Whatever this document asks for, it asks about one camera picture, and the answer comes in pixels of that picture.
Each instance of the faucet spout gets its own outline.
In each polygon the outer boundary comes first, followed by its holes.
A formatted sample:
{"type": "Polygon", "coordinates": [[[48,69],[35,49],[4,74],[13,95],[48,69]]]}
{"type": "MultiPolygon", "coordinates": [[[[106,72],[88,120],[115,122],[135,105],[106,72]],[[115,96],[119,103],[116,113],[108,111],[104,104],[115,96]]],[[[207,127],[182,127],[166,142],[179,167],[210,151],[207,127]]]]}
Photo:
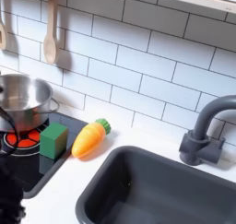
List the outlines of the faucet spout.
{"type": "Polygon", "coordinates": [[[180,146],[181,160],[191,166],[199,165],[203,160],[218,163],[225,142],[212,142],[207,130],[212,119],[226,110],[236,110],[236,95],[229,95],[211,101],[199,114],[194,130],[183,137],[180,146]]]}
{"type": "Polygon", "coordinates": [[[199,114],[192,133],[197,140],[206,139],[207,130],[212,119],[222,111],[236,110],[236,95],[220,97],[211,101],[199,114]]]}

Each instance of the tile backsplash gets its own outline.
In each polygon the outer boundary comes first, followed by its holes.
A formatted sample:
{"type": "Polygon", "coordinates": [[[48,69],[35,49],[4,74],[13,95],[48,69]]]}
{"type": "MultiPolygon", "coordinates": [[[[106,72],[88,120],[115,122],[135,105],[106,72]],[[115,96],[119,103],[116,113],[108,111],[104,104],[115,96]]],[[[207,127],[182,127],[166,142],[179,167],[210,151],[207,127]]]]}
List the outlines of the tile backsplash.
{"type": "MultiPolygon", "coordinates": [[[[180,142],[213,99],[236,93],[236,16],[175,0],[59,0],[60,57],[43,56],[47,0],[1,0],[2,74],[51,83],[81,111],[180,142]]],[[[236,111],[208,134],[236,146],[236,111]]]]}

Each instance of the red burner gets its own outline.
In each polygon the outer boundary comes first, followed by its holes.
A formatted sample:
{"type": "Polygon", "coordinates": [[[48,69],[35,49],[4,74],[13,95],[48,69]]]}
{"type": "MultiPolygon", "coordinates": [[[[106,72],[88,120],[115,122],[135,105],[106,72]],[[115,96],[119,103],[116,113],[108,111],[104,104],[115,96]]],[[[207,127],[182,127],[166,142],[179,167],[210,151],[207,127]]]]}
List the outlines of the red burner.
{"type": "MultiPolygon", "coordinates": [[[[35,147],[40,142],[40,132],[38,130],[32,130],[26,134],[20,135],[18,137],[18,148],[30,148],[35,147]]],[[[9,146],[14,146],[17,142],[17,137],[15,134],[7,134],[6,142],[9,146]]]]}

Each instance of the wooden spoon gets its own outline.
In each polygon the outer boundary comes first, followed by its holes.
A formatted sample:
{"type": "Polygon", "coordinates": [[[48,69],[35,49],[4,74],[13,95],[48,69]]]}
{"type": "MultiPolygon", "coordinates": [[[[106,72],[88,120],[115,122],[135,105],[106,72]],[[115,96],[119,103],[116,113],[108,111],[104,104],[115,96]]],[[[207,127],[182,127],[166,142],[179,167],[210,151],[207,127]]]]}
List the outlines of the wooden spoon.
{"type": "Polygon", "coordinates": [[[48,64],[53,65],[58,59],[59,45],[56,39],[57,0],[48,0],[48,30],[44,40],[44,56],[48,64]]]}
{"type": "Polygon", "coordinates": [[[0,49],[5,50],[6,49],[6,26],[3,23],[2,20],[2,12],[1,12],[1,2],[0,2],[0,49]]]}

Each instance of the pot handle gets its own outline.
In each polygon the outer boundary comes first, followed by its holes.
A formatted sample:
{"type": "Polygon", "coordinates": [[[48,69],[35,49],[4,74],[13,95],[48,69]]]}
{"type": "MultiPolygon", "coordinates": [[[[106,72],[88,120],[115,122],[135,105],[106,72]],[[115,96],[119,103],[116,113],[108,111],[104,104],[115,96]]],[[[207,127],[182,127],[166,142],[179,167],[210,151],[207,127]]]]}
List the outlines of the pot handle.
{"type": "Polygon", "coordinates": [[[56,99],[54,99],[54,98],[51,98],[51,100],[54,101],[55,104],[56,104],[56,108],[55,108],[55,109],[49,110],[49,111],[35,112],[35,114],[43,114],[43,113],[57,112],[57,111],[59,110],[59,108],[60,108],[60,103],[59,103],[56,99]]]}

